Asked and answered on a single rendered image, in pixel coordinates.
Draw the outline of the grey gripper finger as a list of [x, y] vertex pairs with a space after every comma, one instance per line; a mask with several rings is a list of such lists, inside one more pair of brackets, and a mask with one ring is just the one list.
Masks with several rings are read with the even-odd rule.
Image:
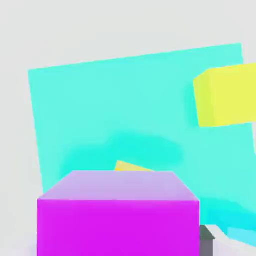
[[256, 247], [228, 238], [216, 225], [201, 225], [199, 256], [256, 256]]

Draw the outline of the small magenta cube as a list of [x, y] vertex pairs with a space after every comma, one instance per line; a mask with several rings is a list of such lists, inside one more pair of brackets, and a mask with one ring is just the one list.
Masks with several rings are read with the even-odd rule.
[[200, 202], [171, 171], [73, 171], [37, 201], [37, 256], [200, 256]]

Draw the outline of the small amber cube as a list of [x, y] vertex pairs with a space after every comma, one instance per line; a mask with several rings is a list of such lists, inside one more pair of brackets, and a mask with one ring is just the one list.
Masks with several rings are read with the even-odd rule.
[[131, 172], [152, 172], [153, 170], [147, 169], [141, 166], [137, 166], [131, 163], [127, 163], [118, 160], [115, 165], [115, 171], [131, 171]]

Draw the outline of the small yellow cube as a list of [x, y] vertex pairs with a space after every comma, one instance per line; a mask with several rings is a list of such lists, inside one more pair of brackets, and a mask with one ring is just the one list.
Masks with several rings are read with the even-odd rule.
[[256, 63], [210, 68], [193, 88], [200, 127], [256, 122]]

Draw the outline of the large cyan box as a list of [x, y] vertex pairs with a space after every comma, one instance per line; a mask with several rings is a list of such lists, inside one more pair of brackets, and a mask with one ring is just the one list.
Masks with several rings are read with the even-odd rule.
[[119, 160], [172, 171], [199, 198], [202, 224], [256, 245], [252, 125], [199, 127], [193, 87], [243, 61], [236, 43], [30, 70], [43, 190]]

